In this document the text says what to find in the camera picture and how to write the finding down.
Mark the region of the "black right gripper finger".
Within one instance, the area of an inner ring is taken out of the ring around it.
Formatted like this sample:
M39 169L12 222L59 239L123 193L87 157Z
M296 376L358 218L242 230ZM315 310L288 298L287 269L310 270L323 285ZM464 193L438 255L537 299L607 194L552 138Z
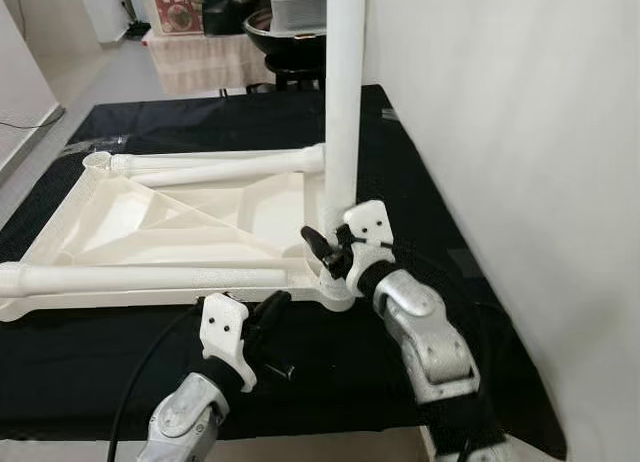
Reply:
M302 226L301 237L317 261L320 261L321 264L330 264L332 262L335 250L324 234L321 234L315 228L311 228L311 226Z

